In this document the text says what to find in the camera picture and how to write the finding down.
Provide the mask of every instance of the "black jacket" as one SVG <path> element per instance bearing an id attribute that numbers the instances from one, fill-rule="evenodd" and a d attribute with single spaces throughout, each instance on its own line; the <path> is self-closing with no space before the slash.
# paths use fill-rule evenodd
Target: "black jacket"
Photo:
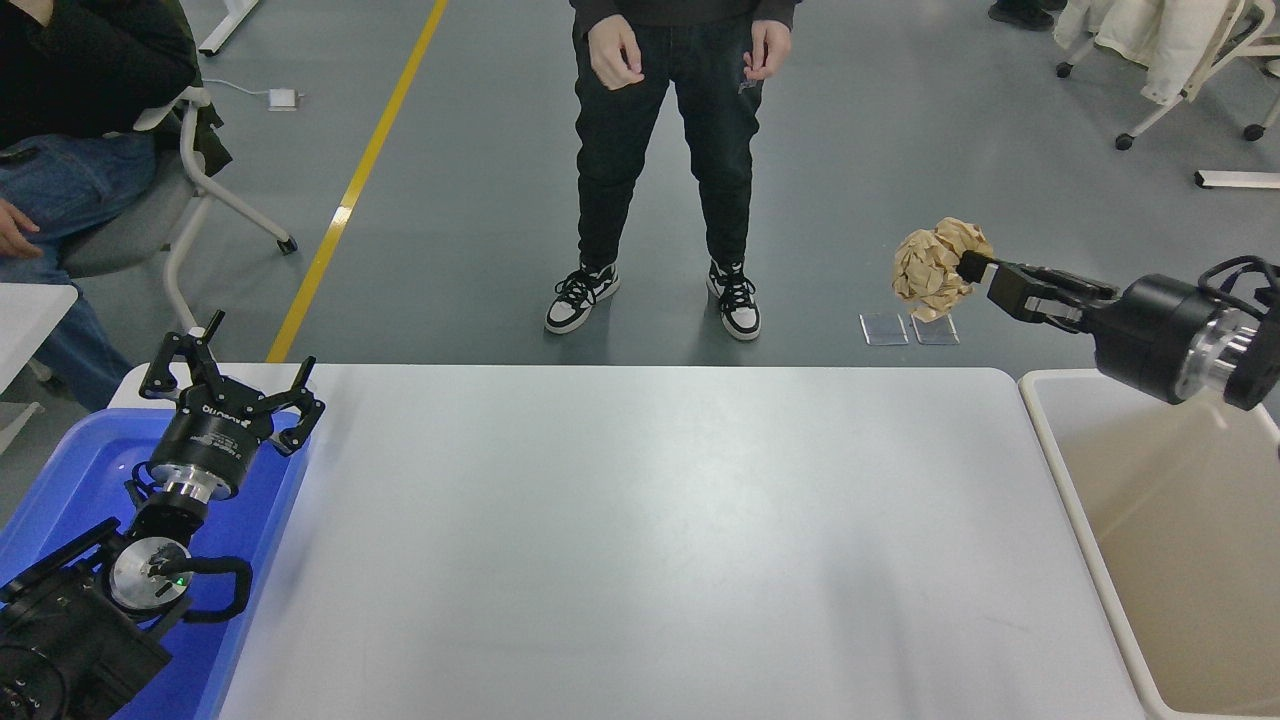
<path id="1" fill-rule="evenodd" d="M 586 32 L 609 15 L 622 14 L 641 26 L 691 26 L 753 13 L 758 20 L 791 27 L 800 0 L 570 0 L 577 10 L 575 27 Z"/>
<path id="2" fill-rule="evenodd" d="M 0 0 L 0 149 L 128 131 L 195 78 L 191 37 L 161 0 L 55 0 L 49 27 Z"/>

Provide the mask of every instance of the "black shoe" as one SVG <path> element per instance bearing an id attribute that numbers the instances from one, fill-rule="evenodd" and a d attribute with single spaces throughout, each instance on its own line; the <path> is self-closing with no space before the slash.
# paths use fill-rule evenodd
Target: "black shoe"
<path id="1" fill-rule="evenodd" d="M 726 269 L 712 260 L 707 273 L 707 290 L 719 299 L 721 320 L 728 334 L 737 340 L 755 340 L 760 334 L 760 313 L 755 309 L 755 286 L 742 274 L 742 264 Z"/>
<path id="2" fill-rule="evenodd" d="M 987 9 L 987 17 L 996 22 L 1009 23 L 1023 29 L 1033 29 L 1037 32 L 1053 27 L 1053 15 L 1041 10 L 1039 8 L 1029 5 L 1007 9 L 1001 8 L 1000 3 L 996 3 Z"/>
<path id="3" fill-rule="evenodd" d="M 576 331 L 586 322 L 591 307 L 616 290 L 618 273 L 613 264 L 599 270 L 580 265 L 556 286 L 556 300 L 547 309 L 547 329 L 556 334 Z"/>

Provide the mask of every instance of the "blue jeans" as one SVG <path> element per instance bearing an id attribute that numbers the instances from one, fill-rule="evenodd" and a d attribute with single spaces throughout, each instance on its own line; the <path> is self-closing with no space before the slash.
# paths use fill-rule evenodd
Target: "blue jeans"
<path id="1" fill-rule="evenodd" d="M 76 304 L 36 351 L 36 360 L 65 380 L 81 405 L 101 410 L 132 365 L 111 346 L 84 293 L 59 266 L 58 252 L 64 240 L 119 215 L 151 184 L 155 145 L 151 136 L 138 133 L 111 138 L 42 135 L 6 150 L 26 147 L 38 154 L 0 165 L 0 197 L 40 225 L 27 240 L 45 255 L 0 258 L 0 282 L 76 287 Z"/>
<path id="2" fill-rule="evenodd" d="M 721 266 L 742 261 L 751 205 L 751 137 L 760 129 L 760 85 L 744 82 L 751 15 L 690 27 L 634 26 L 644 82 L 611 91 L 573 33 L 581 113 L 577 135 L 579 260 L 603 268 L 618 256 L 636 179 L 671 85 L 707 220 L 707 251 Z"/>

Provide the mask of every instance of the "concrete floor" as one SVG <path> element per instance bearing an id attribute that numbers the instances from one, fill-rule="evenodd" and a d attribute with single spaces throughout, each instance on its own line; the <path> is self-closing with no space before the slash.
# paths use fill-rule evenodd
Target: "concrete floor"
<path id="1" fill-rule="evenodd" d="M 220 19 L 218 3 L 187 6 L 200 37 Z M 237 156 L 218 179 L 301 246 L 280 256 L 230 210 L 211 214 L 182 279 L 197 316 L 228 313 L 220 360 L 266 357 L 433 6 L 264 0 L 205 59 L 209 78 L 305 95 L 298 111 L 269 113 L 262 97 L 211 88 Z M 1093 345 L 1018 324 L 979 299 L 954 315 L 957 346 L 865 343 L 860 313 L 905 315 L 890 264 L 911 231 L 955 215 L 980 224 L 1001 258 L 1120 286 L 1152 272 L 1194 282 L 1235 255 L 1280 259 L 1280 195 L 1204 191 L 1190 179 L 1197 169 L 1280 172 L 1280 131 L 1239 137 L 1280 82 L 1238 63 L 1119 152 L 1112 138 L 1155 108 L 1138 94 L 1142 68 L 1094 54 L 1059 79 L 1065 54 L 1048 33 L 993 23 L 984 10 L 947 0 L 800 5 L 795 53 L 765 87 L 754 146 L 748 269 L 763 332 L 739 343 L 703 284 L 701 218 L 673 101 L 623 237 L 620 292 L 577 332 L 543 331 L 552 288 L 576 258 L 572 10 L 454 0 L 288 357 L 995 366 L 1016 378 L 1092 366 Z M 174 328 L 161 264 L 84 282 L 138 363 Z M 29 377 L 4 397 L 49 411 L 0 456 L 0 521 L 82 415 Z"/>

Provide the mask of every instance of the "crumpled paper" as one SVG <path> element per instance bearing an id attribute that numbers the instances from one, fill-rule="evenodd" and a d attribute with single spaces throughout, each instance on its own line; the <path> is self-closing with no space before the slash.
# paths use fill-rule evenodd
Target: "crumpled paper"
<path id="1" fill-rule="evenodd" d="M 955 218 L 906 236 L 893 254 L 893 292 L 911 305 L 911 316 L 932 323 L 973 292 L 956 273 L 965 250 L 995 258 L 982 228 Z"/>

